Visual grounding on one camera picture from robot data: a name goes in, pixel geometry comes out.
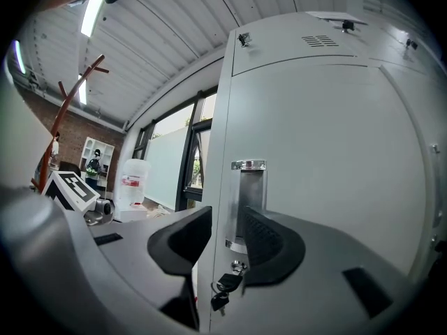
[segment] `person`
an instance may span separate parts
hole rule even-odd
[[[55,164],[57,160],[57,154],[59,154],[59,132],[56,132],[56,135],[53,139],[53,143],[51,146],[51,157],[48,160],[48,165]]]
[[[98,186],[99,173],[101,172],[99,159],[101,159],[101,152],[99,149],[96,149],[95,156],[89,161],[85,168],[85,182],[95,191]]]

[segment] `backpack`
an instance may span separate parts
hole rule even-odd
[[[87,168],[85,169],[85,172],[89,176],[96,176],[97,174],[99,174],[99,169],[100,169],[99,161],[94,158],[90,160],[89,164],[87,165]]]

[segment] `wooden pole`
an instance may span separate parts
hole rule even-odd
[[[90,76],[90,74],[96,69],[96,67],[104,60],[104,55],[102,54],[99,56],[94,63],[92,63],[90,66],[87,67],[82,77],[75,83],[73,88],[71,89],[70,93],[67,95],[65,92],[65,88],[61,81],[59,81],[58,85],[61,89],[62,96],[64,97],[64,101],[62,102],[62,105],[59,109],[59,112],[57,113],[56,119],[53,122],[53,126],[51,127],[51,135],[54,137],[56,136],[57,130],[59,129],[59,125],[64,118],[64,115],[68,109],[68,106],[70,105],[71,100],[78,92],[79,87],[81,84]],[[52,149],[53,140],[51,140],[50,145],[48,145],[47,150],[45,151],[45,154],[43,156],[42,160],[42,167],[41,167],[41,176],[39,179],[39,192],[42,193],[43,189],[45,188],[45,184],[47,182],[47,171],[48,171],[48,161],[51,156],[51,149]]]

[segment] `cabinet door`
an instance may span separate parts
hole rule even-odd
[[[344,231],[409,273],[425,217],[425,170],[406,108],[379,69],[286,61],[233,77],[215,281],[241,258],[225,247],[230,164],[251,158],[267,162],[268,210]],[[212,313],[212,323],[220,319]]]
[[[251,42],[242,47],[237,37],[250,33]],[[306,13],[292,13],[252,22],[236,30],[233,75],[288,59],[316,56],[353,57],[342,45],[340,30]]]

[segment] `brick wall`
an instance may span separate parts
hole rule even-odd
[[[50,130],[59,107],[26,89],[17,87],[17,90],[42,124]],[[107,179],[107,191],[113,191],[119,153],[125,135],[69,111],[62,120],[59,132],[61,135],[59,137],[58,162],[68,161],[79,165],[87,137],[92,137],[115,147]]]

